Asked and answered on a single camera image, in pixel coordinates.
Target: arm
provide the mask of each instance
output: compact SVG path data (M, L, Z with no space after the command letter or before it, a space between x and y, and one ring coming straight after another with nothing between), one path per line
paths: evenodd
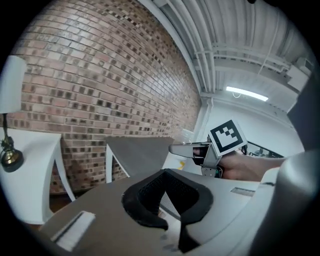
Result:
M266 158L232 152L222 157L223 178L241 181L261 181L269 169L280 167L286 158Z

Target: table lamp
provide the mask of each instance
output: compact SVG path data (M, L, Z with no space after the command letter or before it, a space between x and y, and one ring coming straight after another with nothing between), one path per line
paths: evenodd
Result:
M21 151L15 149L14 140L8 136L7 113L21 109L21 93L26 62L17 56L8 56L0 75L0 114L3 114L4 139L1 141L1 165L12 173L24 163Z

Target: ceiling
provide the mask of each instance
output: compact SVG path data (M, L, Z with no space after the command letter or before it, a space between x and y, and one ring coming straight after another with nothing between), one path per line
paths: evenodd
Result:
M315 58L279 9L262 0L153 3L183 42L202 97L231 86L266 96L266 104L285 112L294 104L309 75L295 63L299 58L312 63Z

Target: brass lamp base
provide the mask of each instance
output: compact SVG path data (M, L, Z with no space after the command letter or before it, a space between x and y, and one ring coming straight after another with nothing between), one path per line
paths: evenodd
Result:
M5 152L1 157L1 165L7 173L16 171L23 163L24 156L21 151L16 149Z

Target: lamp shade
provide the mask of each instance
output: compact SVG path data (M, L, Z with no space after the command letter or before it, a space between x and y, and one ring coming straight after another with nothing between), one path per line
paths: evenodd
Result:
M8 56L0 75L0 114L21 109L22 82L27 69L26 62L17 56Z

